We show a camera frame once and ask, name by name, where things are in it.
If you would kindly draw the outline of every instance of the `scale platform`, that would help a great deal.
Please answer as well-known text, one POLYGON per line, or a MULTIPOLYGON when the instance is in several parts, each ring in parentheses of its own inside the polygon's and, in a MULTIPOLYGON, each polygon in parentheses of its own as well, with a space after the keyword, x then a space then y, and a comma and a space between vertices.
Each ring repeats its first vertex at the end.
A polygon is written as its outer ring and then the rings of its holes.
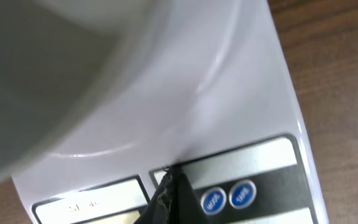
POLYGON ((138 97, 126 108, 134 114, 117 112, 117 101, 106 100, 50 152, 12 175, 31 220, 133 223, 163 168, 181 164, 211 223, 328 223, 267 2, 173 2, 144 68, 155 76, 126 92, 138 97), (178 70, 186 75, 165 88, 183 94, 150 87, 158 72, 178 70), (204 73, 202 82, 187 85, 194 71, 204 73))

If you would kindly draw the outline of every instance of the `button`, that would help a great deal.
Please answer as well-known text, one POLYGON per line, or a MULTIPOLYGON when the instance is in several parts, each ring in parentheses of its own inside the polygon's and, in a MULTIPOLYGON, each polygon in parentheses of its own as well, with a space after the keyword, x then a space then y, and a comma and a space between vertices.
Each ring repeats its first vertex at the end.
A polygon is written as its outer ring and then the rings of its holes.
POLYGON ((242 180, 231 188, 229 193, 229 202, 233 208, 242 209, 252 204, 255 197, 255 184, 251 180, 242 180))
POLYGON ((207 215, 218 214, 226 204, 226 193, 220 187, 207 190, 201 197, 201 206, 207 215))

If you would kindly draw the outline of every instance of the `tare button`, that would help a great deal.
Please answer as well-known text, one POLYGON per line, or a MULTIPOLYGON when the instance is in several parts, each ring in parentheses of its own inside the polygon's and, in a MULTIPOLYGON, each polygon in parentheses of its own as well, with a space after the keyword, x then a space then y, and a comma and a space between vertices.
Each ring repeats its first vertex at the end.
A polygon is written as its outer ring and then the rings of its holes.
POLYGON ((231 188, 229 193, 229 202, 233 208, 242 209, 252 204, 255 197, 255 184, 251 180, 242 180, 231 188))
POLYGON ((226 204, 226 193, 220 187, 207 190, 201 198, 201 206, 207 215, 218 214, 226 204))

